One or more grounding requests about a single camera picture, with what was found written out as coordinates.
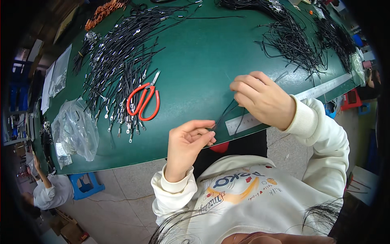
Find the scissor blade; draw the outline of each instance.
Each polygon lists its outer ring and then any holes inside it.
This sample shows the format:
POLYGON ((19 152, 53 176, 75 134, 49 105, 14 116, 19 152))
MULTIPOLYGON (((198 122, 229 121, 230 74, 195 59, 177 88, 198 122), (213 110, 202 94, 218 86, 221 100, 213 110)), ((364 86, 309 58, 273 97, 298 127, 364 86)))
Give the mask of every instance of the scissor blade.
POLYGON ((154 84, 156 83, 156 80, 157 80, 158 75, 160 74, 160 72, 161 72, 161 70, 159 70, 159 71, 156 73, 156 75, 154 76, 154 79, 153 79, 152 83, 150 83, 150 85, 154 85, 154 84))

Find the red scissor handle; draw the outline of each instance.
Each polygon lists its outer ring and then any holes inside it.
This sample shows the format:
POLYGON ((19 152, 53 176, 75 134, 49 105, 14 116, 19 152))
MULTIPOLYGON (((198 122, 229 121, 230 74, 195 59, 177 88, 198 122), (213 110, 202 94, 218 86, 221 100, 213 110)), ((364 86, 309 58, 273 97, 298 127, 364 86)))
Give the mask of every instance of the red scissor handle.
POLYGON ((147 87, 148 85, 150 85, 149 82, 146 83, 146 84, 144 84, 144 85, 142 85, 142 86, 140 86, 140 87, 137 87, 135 90, 133 90, 132 93, 130 93, 129 98, 127 99, 127 103, 126 103, 127 112, 128 112, 130 115, 132 115, 132 116, 133 116, 133 115, 136 115, 136 114, 138 113, 138 111, 140 110, 141 104, 142 104, 142 100, 143 100, 144 97, 145 97, 146 89, 144 90, 144 92, 143 92, 143 94, 142 94, 142 96, 141 96, 141 99, 140 99, 140 101, 139 101, 139 103, 138 103, 138 106, 137 106, 137 108, 135 109, 134 113, 132 113, 131 110, 130 110, 130 101, 131 101, 131 98, 134 96, 135 93, 137 93, 139 90, 141 90, 141 89, 147 87))
MULTIPOLYGON (((140 112, 138 114, 138 117, 140 118, 141 121, 148 121, 148 120, 151 120, 152 118, 154 118, 158 112, 158 109, 160 108, 160 95, 158 94, 158 91, 156 90, 156 109, 154 110, 153 114, 150 116, 150 117, 147 117, 147 118, 143 118, 142 117, 142 112, 144 111, 145 107, 146 107, 146 104, 149 102, 149 100, 152 98, 153 94, 154 94, 154 90, 156 89, 155 86, 151 86, 150 87, 150 93, 149 95, 147 96, 145 102, 142 104, 142 107, 140 109, 140 112)), ((144 90, 144 92, 142 93, 142 96, 140 98, 140 101, 142 101, 144 99, 146 95, 146 89, 144 90)))

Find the red plastic stool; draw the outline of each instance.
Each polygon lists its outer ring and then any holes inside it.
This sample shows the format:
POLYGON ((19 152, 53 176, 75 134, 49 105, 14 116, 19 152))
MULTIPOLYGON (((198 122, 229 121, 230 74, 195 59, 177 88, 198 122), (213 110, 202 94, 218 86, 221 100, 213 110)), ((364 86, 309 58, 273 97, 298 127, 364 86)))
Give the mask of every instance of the red plastic stool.
POLYGON ((346 94, 344 94, 343 98, 344 98, 344 104, 341 105, 341 111, 351 109, 351 108, 360 107, 363 105, 363 103, 361 102, 361 100, 359 98, 359 95, 358 95, 356 88, 354 88, 354 89, 350 90, 349 92, 347 92, 346 94))

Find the hand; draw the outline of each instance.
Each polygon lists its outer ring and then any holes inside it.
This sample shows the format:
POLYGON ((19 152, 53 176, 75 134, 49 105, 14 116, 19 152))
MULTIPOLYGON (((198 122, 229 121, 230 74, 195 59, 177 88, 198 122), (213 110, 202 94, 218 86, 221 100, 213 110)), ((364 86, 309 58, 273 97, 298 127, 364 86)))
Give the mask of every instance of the hand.
POLYGON ((214 124, 214 120, 191 120, 170 130, 165 168, 166 180, 169 182, 182 180, 201 149, 206 145, 212 146, 216 142, 215 132, 206 129, 212 128, 214 124))
POLYGON ((296 103, 263 72, 239 75, 230 84, 234 99, 256 119, 279 130, 286 130, 294 119, 296 103))
POLYGON ((37 169, 37 171, 40 171, 41 169, 41 163, 39 162, 38 158, 36 155, 34 155, 34 166, 37 169))

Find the black scissors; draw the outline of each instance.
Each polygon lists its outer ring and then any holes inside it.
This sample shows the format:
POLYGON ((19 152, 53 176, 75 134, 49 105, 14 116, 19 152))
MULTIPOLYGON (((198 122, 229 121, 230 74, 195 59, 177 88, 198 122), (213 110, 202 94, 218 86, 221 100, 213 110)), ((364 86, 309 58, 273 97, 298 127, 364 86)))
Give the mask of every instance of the black scissors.
POLYGON ((147 9, 146 4, 134 4, 133 2, 130 2, 132 9, 130 10, 130 15, 137 15, 139 12, 144 11, 147 9))

